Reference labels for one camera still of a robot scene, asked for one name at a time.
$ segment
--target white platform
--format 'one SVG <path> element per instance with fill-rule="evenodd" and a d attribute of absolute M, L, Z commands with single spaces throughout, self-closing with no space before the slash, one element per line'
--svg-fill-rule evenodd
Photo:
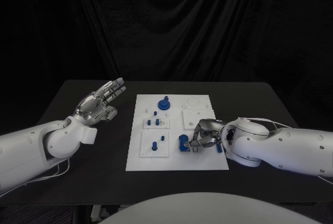
<path fill-rule="evenodd" d="M 130 148 L 127 158 L 127 171 L 186 171 L 186 170 L 228 170 L 228 163 L 225 154 L 218 152 L 217 146 L 211 148 L 199 148 L 199 152 L 181 153 L 179 151 L 179 136 L 182 134 L 189 136 L 189 140 L 194 136 L 194 129 L 201 119 L 215 119 L 215 113 L 212 110 L 211 100 L 208 95 L 168 95 L 171 101 L 171 109 L 163 111 L 159 109 L 158 103 L 163 100 L 162 95 L 137 95 L 136 111 L 133 118 Z M 152 119 L 169 119 L 171 128 L 146 129 L 146 121 Z M 162 133 L 168 132 L 168 145 L 169 145 L 169 157 L 162 143 Z M 158 151 L 152 150 L 150 142 L 158 142 Z"/>

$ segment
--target table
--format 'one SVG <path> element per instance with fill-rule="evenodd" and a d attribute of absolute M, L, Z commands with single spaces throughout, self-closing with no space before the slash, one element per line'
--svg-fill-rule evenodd
<path fill-rule="evenodd" d="M 84 96 L 106 82 L 67 81 L 38 124 L 64 120 Z M 266 162 L 258 168 L 250 168 L 228 160 L 228 171 L 126 172 L 137 94 L 208 94 L 218 119 L 258 117 L 297 127 L 266 83 L 129 81 L 126 87 L 127 91 L 111 102 L 119 115 L 110 123 L 96 125 L 96 144 L 81 145 L 68 173 L 21 187 L 0 198 L 0 205 L 135 204 L 188 192 L 230 193 L 280 202 L 333 200 L 329 183 L 313 176 L 279 170 Z"/>

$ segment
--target black curtain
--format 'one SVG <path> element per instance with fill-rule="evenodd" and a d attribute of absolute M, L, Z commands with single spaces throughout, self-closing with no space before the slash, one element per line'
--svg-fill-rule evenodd
<path fill-rule="evenodd" d="M 3 2 L 13 129 L 36 122 L 65 80 L 124 77 L 269 82 L 300 126 L 333 131 L 333 0 Z"/>

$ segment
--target white cable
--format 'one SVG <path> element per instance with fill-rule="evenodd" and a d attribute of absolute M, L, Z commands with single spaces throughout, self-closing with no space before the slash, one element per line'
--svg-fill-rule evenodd
<path fill-rule="evenodd" d="M 271 122 L 271 123 L 274 123 L 274 124 L 280 124 L 280 123 L 277 123 L 277 122 L 271 121 L 270 119 L 263 119 L 263 118 L 247 118 L 247 119 L 261 120 L 261 121 Z"/>
<path fill-rule="evenodd" d="M 29 184 L 29 183 L 32 183 L 32 182 L 44 181 L 44 180 L 47 180 L 47 179 L 49 179 L 49 178 L 52 178 L 52 177 L 58 177 L 58 176 L 61 176 L 62 174 L 65 174 L 67 171 L 62 172 L 61 174 L 58 174 L 58 173 L 60 173 L 60 165 L 58 165 L 58 172 L 57 172 L 52 176 L 39 177 L 39 178 L 36 178 L 36 179 L 28 181 L 26 183 L 18 185 L 15 188 L 5 190 L 5 191 L 0 193 L 0 197 L 5 196 L 9 192 L 12 192 L 15 189 L 18 189 L 19 187 L 22 187 L 24 185 L 26 185 L 26 184 Z"/>
<path fill-rule="evenodd" d="M 325 178 L 322 178 L 320 176 L 318 176 L 322 180 L 325 180 L 326 182 L 329 182 L 331 184 L 333 184 L 333 182 L 328 181 Z"/>

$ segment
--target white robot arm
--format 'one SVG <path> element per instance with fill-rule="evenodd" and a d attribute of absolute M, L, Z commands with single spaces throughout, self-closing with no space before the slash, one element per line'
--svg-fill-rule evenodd
<path fill-rule="evenodd" d="M 54 121 L 0 136 L 0 191 L 28 182 L 64 162 L 80 144 L 94 144 L 101 120 L 110 121 L 117 109 L 107 106 L 126 87 L 119 78 L 110 81 L 80 102 L 75 112 L 62 121 Z"/>
<path fill-rule="evenodd" d="M 282 170 L 333 177 L 332 132 L 293 128 L 270 132 L 247 118 L 230 123 L 202 119 L 185 146 L 212 147 L 215 144 L 222 144 L 227 157 L 246 166 L 258 167 L 264 160 Z"/>

